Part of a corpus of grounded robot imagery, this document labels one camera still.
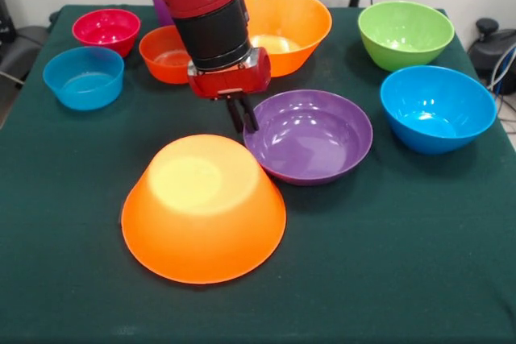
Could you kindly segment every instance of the orange bowl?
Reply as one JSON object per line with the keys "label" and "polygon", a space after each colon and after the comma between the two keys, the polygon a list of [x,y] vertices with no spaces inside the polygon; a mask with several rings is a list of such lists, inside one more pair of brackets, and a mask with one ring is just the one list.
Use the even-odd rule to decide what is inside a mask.
{"label": "orange bowl", "polygon": [[122,211],[127,247],[149,270],[187,284],[242,276],[263,263],[285,231],[280,192],[251,153],[216,135],[164,147]]}
{"label": "orange bowl", "polygon": [[139,53],[156,79],[167,84],[188,83],[190,56],[175,26],[147,33],[139,43]]}
{"label": "orange bowl", "polygon": [[267,50],[272,77],[298,70],[330,32],[330,11],[319,0],[244,1],[249,38]]}

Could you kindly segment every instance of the dark green table cover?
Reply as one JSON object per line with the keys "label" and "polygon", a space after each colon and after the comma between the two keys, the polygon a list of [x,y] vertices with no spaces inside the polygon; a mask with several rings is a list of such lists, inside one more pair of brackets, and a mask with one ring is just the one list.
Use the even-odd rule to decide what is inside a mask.
{"label": "dark green table cover", "polygon": [[[285,236],[257,270],[193,287],[136,262],[120,207],[151,158],[181,136],[239,139],[222,103],[164,85],[135,48],[124,91],[103,110],[59,104],[46,63],[78,46],[63,9],[0,131],[0,342],[516,341],[516,157],[499,122],[467,147],[428,157],[391,134],[379,100],[387,73],[368,58],[359,10],[333,28],[295,74],[267,95],[324,89],[372,120],[365,161],[334,184],[278,182]],[[157,26],[151,7],[127,6]],[[435,62],[473,75],[457,38]]]}

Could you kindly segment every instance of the green bowl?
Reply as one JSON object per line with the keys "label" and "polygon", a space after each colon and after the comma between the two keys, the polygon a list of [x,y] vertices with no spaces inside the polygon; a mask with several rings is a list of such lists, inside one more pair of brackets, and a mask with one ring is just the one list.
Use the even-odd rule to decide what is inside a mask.
{"label": "green bowl", "polygon": [[390,72],[428,64],[452,41],[452,22],[439,11],[415,2],[380,2],[366,8],[358,26],[375,64]]}

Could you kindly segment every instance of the magenta bowl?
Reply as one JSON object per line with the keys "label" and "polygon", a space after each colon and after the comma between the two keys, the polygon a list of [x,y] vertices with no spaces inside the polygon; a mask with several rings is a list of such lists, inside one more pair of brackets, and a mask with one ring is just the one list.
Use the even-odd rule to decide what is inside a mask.
{"label": "magenta bowl", "polygon": [[125,57],[135,45],[141,22],[137,15],[116,8],[82,15],[72,26],[75,39],[85,46],[110,48]]}
{"label": "magenta bowl", "polygon": [[266,171],[290,184],[336,180],[358,165],[371,148],[367,114],[333,93],[280,93],[254,111],[260,129],[253,133],[244,128],[245,146]]}

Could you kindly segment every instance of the upside-down orange bowl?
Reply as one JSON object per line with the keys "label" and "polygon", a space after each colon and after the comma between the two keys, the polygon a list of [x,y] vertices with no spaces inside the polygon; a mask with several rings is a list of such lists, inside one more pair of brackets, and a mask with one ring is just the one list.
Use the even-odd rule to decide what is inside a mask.
{"label": "upside-down orange bowl", "polygon": [[261,265],[286,225],[279,190],[251,153],[221,136],[164,147],[129,193],[123,238],[147,269],[186,284],[232,280]]}

